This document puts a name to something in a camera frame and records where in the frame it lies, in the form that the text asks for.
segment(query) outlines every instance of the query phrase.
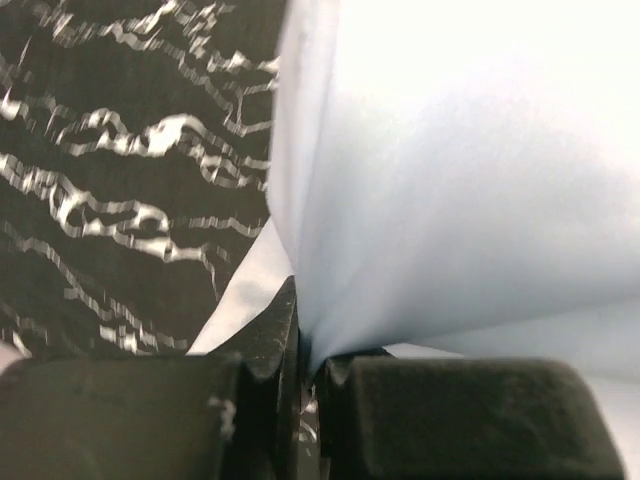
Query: black foam block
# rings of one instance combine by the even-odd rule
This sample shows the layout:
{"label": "black foam block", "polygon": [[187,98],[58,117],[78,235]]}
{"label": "black foam block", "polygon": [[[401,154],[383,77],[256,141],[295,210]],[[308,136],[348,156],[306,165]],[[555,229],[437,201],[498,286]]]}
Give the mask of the black foam block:
{"label": "black foam block", "polygon": [[206,356],[12,365],[0,375],[0,479],[295,478],[292,288]]}
{"label": "black foam block", "polygon": [[0,478],[216,479],[239,356],[22,361],[0,377]]}
{"label": "black foam block", "polygon": [[330,478],[624,478],[594,399],[542,360],[330,360],[320,389]]}

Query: patterned surface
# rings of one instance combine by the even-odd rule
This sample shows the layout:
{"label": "patterned surface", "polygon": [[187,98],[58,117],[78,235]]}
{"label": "patterned surface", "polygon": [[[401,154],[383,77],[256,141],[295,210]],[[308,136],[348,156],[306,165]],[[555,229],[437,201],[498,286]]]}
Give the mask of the patterned surface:
{"label": "patterned surface", "polygon": [[185,352],[268,216],[284,1],[0,5],[0,338]]}

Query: white paper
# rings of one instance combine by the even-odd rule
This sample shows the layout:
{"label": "white paper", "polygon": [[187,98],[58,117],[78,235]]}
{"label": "white paper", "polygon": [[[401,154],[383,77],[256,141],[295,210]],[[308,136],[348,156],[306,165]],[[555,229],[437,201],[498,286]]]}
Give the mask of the white paper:
{"label": "white paper", "polygon": [[4,372],[9,365],[23,358],[15,348],[4,342],[0,342],[0,375],[2,375],[2,372]]}
{"label": "white paper", "polygon": [[273,222],[268,220],[188,354],[207,354],[233,337],[269,306],[292,273]]}
{"label": "white paper", "polygon": [[607,379],[620,418],[640,385],[638,13],[292,2],[268,196],[311,372],[401,342],[551,356]]}

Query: black plastic part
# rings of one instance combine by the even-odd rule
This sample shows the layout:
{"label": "black plastic part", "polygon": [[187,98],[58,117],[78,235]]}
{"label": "black plastic part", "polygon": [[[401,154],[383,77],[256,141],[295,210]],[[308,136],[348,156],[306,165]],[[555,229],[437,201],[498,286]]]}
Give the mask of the black plastic part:
{"label": "black plastic part", "polygon": [[300,422],[298,321],[293,278],[264,312],[221,345],[218,353],[242,352],[254,382],[238,399],[234,439],[225,478],[293,480]]}
{"label": "black plastic part", "polygon": [[590,391],[559,363],[357,357],[327,362],[319,384],[332,480],[624,478]]}

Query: black rubber pad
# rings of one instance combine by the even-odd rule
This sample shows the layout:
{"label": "black rubber pad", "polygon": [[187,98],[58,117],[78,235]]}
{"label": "black rubber pad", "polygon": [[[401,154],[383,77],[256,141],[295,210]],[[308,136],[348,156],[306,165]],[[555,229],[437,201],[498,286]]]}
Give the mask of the black rubber pad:
{"label": "black rubber pad", "polygon": [[28,362],[0,382],[3,478],[218,478],[239,356]]}
{"label": "black rubber pad", "polygon": [[590,391],[537,360],[327,363],[332,479],[622,479]]}

